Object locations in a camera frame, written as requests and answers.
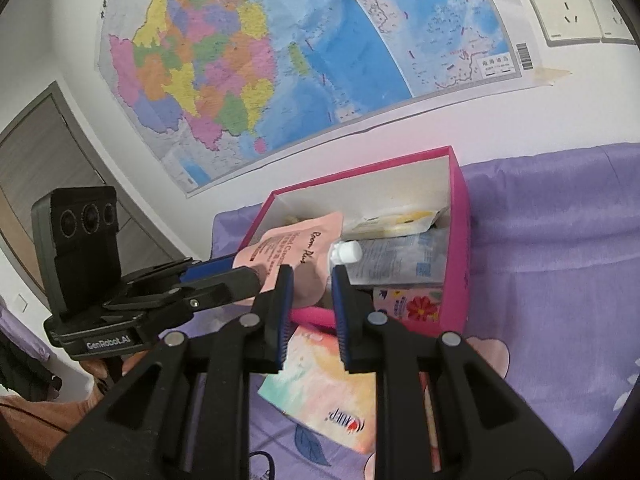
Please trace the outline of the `pink sleeve forearm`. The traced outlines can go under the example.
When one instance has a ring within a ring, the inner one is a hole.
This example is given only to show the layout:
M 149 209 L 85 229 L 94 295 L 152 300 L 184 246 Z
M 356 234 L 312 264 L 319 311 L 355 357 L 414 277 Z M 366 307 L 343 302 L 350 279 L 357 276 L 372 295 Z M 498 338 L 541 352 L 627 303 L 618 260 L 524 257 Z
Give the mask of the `pink sleeve forearm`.
M 1 416 L 21 445 L 41 466 L 53 450 L 98 404 L 104 395 L 94 388 L 79 402 L 29 402 L 21 396 L 1 397 Z

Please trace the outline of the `left hand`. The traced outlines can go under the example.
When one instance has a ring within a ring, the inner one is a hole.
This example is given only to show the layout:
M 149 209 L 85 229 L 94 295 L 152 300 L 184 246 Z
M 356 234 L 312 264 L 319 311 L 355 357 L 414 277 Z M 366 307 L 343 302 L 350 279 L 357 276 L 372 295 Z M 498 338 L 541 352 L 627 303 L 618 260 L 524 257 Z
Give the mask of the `left hand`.
M 147 354 L 148 350 L 136 352 L 131 356 L 115 356 L 107 359 L 91 359 L 80 361 L 82 369 L 94 378 L 99 393 L 104 394 L 116 382 L 119 382 L 132 370 Z

